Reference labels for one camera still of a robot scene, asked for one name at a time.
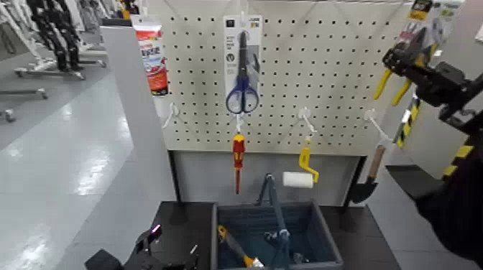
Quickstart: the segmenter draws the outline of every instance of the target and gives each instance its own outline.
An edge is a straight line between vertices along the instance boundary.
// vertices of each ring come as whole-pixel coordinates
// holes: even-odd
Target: orange-handled tool
[[[243,168],[243,153],[245,153],[245,137],[241,134],[237,134],[233,138],[233,158],[237,194],[240,193],[240,170]]]

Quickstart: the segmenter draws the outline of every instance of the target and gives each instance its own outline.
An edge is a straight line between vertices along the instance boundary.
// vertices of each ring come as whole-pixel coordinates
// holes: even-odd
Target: label
[[[166,56],[162,42],[161,24],[155,23],[152,18],[136,17],[133,18],[133,27],[136,30],[151,94],[154,96],[167,95]]]
[[[247,74],[250,86],[259,93],[260,57],[262,53],[262,16],[224,16],[224,76],[225,93],[235,87],[239,63],[239,35],[247,33]]]
[[[459,0],[416,0],[396,41],[396,46],[406,48],[414,36],[422,28],[426,28],[421,49],[424,52],[424,62],[427,64],[434,52],[442,53],[441,46],[451,33],[460,6]]]
[[[431,0],[416,0],[409,12],[409,17],[418,21],[424,21],[432,6],[433,1]]]

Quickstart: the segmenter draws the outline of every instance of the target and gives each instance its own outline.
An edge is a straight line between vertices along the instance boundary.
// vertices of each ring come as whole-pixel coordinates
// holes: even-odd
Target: black counter
[[[200,253],[198,268],[210,269],[211,214],[213,204],[207,202],[162,202],[152,222],[161,224],[163,234],[152,254],[163,262],[181,262],[197,244]],[[321,206],[321,211],[341,252],[346,270],[400,270],[374,217],[368,208],[340,208]],[[126,270],[139,269],[129,259]]]

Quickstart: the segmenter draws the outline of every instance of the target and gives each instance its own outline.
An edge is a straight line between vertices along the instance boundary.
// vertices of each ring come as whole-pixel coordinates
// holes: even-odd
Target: blue-handled scissors
[[[242,32],[239,37],[239,65],[236,85],[226,97],[226,108],[228,111],[239,113],[250,113],[257,108],[259,97],[255,89],[250,86],[250,79],[247,72],[247,33]]]

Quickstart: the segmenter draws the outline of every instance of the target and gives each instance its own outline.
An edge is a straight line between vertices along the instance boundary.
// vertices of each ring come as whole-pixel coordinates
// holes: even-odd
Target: basket
[[[310,262],[295,264],[291,269],[342,269],[343,262],[323,215],[313,202],[282,204],[282,214],[290,232],[290,249],[301,253]],[[219,244],[216,227],[218,224],[232,234],[245,253],[265,265],[272,263],[276,249],[264,239],[264,232],[277,231],[277,219],[272,206],[237,205],[217,207],[213,212],[211,268],[245,269],[243,261],[224,243]],[[282,257],[274,263],[283,267]]]

